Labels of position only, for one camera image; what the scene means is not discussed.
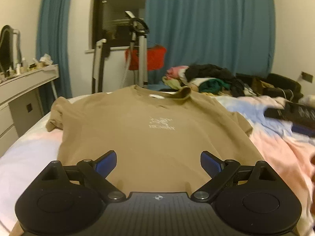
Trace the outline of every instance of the window sill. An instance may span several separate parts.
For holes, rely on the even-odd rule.
[[[111,51],[116,51],[116,50],[126,50],[128,49],[128,46],[122,46],[122,47],[111,47]],[[89,54],[89,53],[94,53],[94,49],[91,50],[86,50],[84,51],[85,54]]]

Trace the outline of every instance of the white wall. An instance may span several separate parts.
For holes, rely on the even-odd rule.
[[[29,64],[36,55],[41,0],[0,0],[0,29],[10,25],[21,31],[21,52]]]
[[[71,89],[74,97],[91,93],[93,53],[91,21],[93,0],[71,0],[68,31],[68,54]],[[103,91],[117,90],[125,66],[124,50],[111,51],[105,62]]]
[[[274,0],[276,46],[272,72],[299,80],[302,93],[315,94],[315,79],[299,79],[301,71],[315,76],[315,0]]]

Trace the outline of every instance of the red bag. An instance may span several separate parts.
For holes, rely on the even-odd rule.
[[[126,49],[125,58],[128,59],[130,49]],[[163,46],[156,45],[147,50],[148,59],[148,71],[161,69],[164,66],[164,56],[166,49]],[[131,53],[131,63],[129,70],[138,70],[139,68],[139,57],[138,50],[133,50]]]

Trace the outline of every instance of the bed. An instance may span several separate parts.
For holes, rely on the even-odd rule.
[[[289,122],[263,116],[267,107],[283,108],[283,98],[221,96],[216,99],[227,110],[241,113],[251,123],[251,141],[301,201],[303,211],[297,227],[300,235],[315,235],[309,212],[314,171],[310,157],[315,154],[315,139],[292,133]],[[7,236],[17,221],[14,205],[18,197],[50,161],[57,159],[62,131],[55,129],[48,133],[45,128],[48,118],[49,114],[0,158],[0,236]]]

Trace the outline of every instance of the brown t-shirt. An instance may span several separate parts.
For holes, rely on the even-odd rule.
[[[74,104],[58,98],[46,125],[48,131],[55,127],[64,131],[58,154],[63,165],[114,150],[117,166],[107,180],[127,196],[191,194],[210,180],[200,165],[204,150],[242,165],[263,160],[244,117],[189,87],[173,95],[131,86]]]

